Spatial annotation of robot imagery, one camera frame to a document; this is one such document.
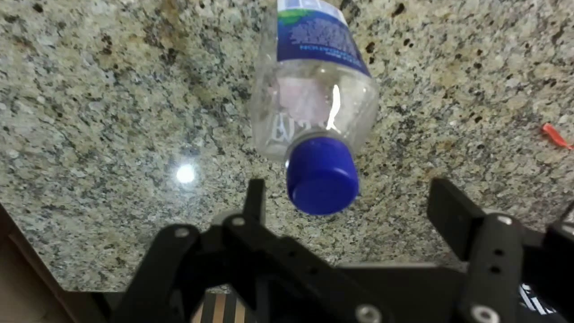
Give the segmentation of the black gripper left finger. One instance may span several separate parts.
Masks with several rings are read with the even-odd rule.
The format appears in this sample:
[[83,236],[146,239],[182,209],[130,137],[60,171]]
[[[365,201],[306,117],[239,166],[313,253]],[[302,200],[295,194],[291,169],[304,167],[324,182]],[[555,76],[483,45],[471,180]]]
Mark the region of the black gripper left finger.
[[385,307],[343,270],[265,227],[266,182],[248,183],[243,212],[225,221],[232,284],[256,297],[261,323],[385,323]]

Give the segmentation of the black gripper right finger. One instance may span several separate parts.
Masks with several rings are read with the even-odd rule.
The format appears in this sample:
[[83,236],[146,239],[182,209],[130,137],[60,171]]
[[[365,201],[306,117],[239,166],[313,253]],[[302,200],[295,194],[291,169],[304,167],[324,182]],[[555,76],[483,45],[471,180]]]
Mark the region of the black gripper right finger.
[[456,302],[464,323],[517,323],[525,248],[509,216],[489,216],[451,180],[431,182],[428,218],[467,264]]

